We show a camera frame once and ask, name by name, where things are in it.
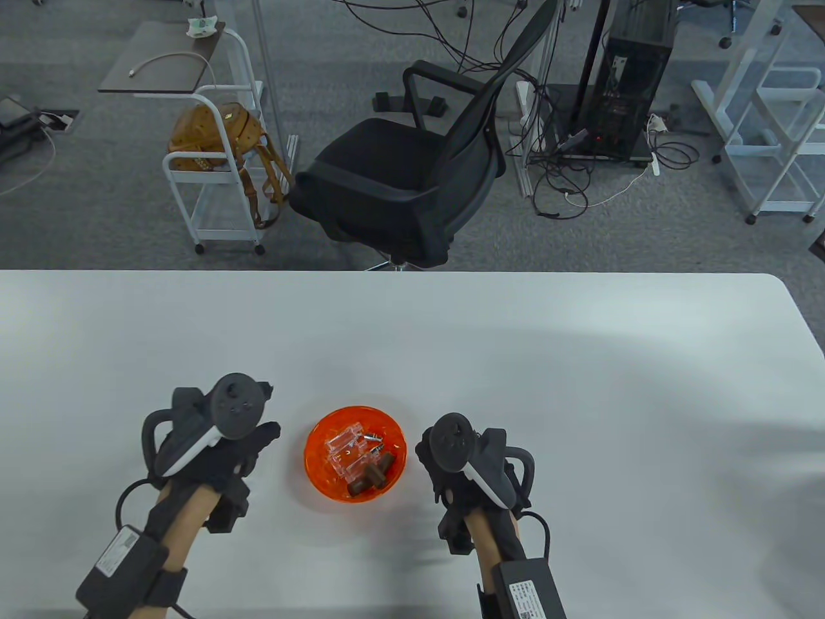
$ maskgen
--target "white cable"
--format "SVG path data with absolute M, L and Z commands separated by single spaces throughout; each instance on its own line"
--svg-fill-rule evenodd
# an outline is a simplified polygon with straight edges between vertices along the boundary
M 49 132 L 45 128 L 42 131 L 43 131 L 43 135 L 45 135 L 49 139 L 49 142 L 52 145 L 52 156 L 49 158 L 49 162 L 45 166 L 43 166 L 43 169 L 41 169 L 37 174 L 35 174 L 29 180 L 23 181 L 22 183 L 20 183 L 19 185 L 15 185 L 11 189 L 6 189 L 6 191 L 0 191 L 0 196 L 7 196 L 8 194 L 12 193 L 12 191 L 17 191 L 21 187 L 25 187 L 26 185 L 28 185 L 30 182 L 36 181 L 38 178 L 40 178 L 43 175 L 43 173 L 46 170 L 49 169 L 51 164 L 54 163 L 54 158 L 57 157 L 57 146 L 54 145 L 54 140 L 52 139 L 51 135 L 49 135 Z
M 210 63 L 209 60 L 207 60 L 197 52 L 169 52 L 168 54 L 159 54 L 157 56 L 153 56 L 152 58 L 147 58 L 146 60 L 137 63 L 134 67 L 129 69 L 129 77 L 133 78 L 135 75 L 138 74 L 138 71 L 140 71 L 140 69 L 145 67 L 147 64 L 153 63 L 155 60 L 160 60 L 161 58 L 168 58 L 169 56 L 190 56 L 192 58 L 200 58 L 209 68 L 209 72 L 212 75 L 212 85 L 218 85 L 218 80 L 215 77 L 215 70 L 212 68 L 212 63 Z
M 643 176 L 644 176 L 644 173 L 645 173 L 645 172 L 647 172 L 647 171 L 648 171 L 648 169 L 647 169 L 647 167 L 645 167 L 645 169 L 644 169 L 644 170 L 642 170 L 642 173 L 641 173 L 641 174 L 639 174 L 636 178 L 634 178 L 632 181 L 630 181 L 630 183 L 628 183 L 628 186 L 627 186 L 627 187 L 625 187 L 625 188 L 624 188 L 623 190 L 621 190 L 621 191 L 617 191 L 616 193 L 614 193 L 612 196 L 610 196 L 610 197 L 609 197 L 609 198 L 607 198 L 606 200 L 602 200 L 601 202 L 597 202 L 596 204 L 577 204 L 576 202 L 573 202 L 573 201 L 571 201 L 571 200 L 570 200 L 570 198 L 568 198 L 568 193 L 567 193 L 567 192 L 565 192 L 565 193 L 564 193 L 564 200 L 565 200 L 568 204 L 572 204 L 573 206 L 577 206 L 577 207 L 578 207 L 578 208 L 580 208 L 580 209 L 583 209 L 583 208 L 590 208 L 591 206 L 601 206 L 601 205 L 603 205 L 603 204 L 607 204 L 609 201 L 613 200 L 613 198 L 615 198 L 616 196 L 621 196 L 623 193 L 625 193 L 625 191 L 627 191 L 628 189 L 630 189 L 630 188 L 633 186 L 633 183 L 635 183 L 635 182 L 636 182 L 636 181 L 638 181 L 641 177 L 643 177 Z

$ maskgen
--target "vr controller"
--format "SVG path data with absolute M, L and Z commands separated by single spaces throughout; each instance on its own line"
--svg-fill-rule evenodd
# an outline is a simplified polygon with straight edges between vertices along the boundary
M 197 387 L 177 387 L 172 392 L 172 407 L 144 420 L 141 443 L 150 477 L 175 475 L 221 438 L 237 441 L 246 437 L 261 421 L 271 396 L 272 385 L 246 374 L 227 374 L 206 395 Z M 172 430 L 158 448 L 155 429 L 164 422 L 172 422 Z

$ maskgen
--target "chair base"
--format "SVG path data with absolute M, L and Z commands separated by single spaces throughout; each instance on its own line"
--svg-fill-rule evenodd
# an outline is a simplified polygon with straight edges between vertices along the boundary
M 414 264 L 408 262 L 392 262 L 385 260 L 381 264 L 376 264 L 374 267 L 366 269 L 367 271 L 423 271 L 424 269 L 416 267 Z

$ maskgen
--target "chair armrest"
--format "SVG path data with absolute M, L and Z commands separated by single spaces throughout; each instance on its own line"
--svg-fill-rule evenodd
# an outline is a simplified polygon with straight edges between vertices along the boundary
M 418 60 L 413 63 L 412 67 L 404 70 L 404 98 L 407 100 L 409 109 L 412 110 L 412 119 L 415 121 L 415 126 L 418 129 L 425 130 L 424 115 L 421 108 L 418 107 L 418 90 L 413 78 L 416 76 L 426 78 L 449 86 L 459 92 L 467 92 L 474 95 L 484 87 L 484 83 L 477 79 L 468 78 L 466 75 L 450 71 L 439 67 L 437 64 L 428 63 L 426 60 Z
M 484 87 L 484 82 L 468 78 L 466 75 L 450 71 L 444 67 L 439 67 L 437 64 L 428 63 L 426 60 L 418 60 L 412 67 L 404 71 L 404 85 L 407 84 L 407 80 L 413 75 L 430 79 L 433 82 L 444 84 L 445 86 L 461 92 L 467 92 L 471 95 L 474 95 Z

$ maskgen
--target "power adapter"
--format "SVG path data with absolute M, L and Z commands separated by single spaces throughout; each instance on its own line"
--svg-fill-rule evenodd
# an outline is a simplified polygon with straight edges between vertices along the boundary
M 567 619 L 546 559 L 499 563 L 493 583 L 504 619 Z

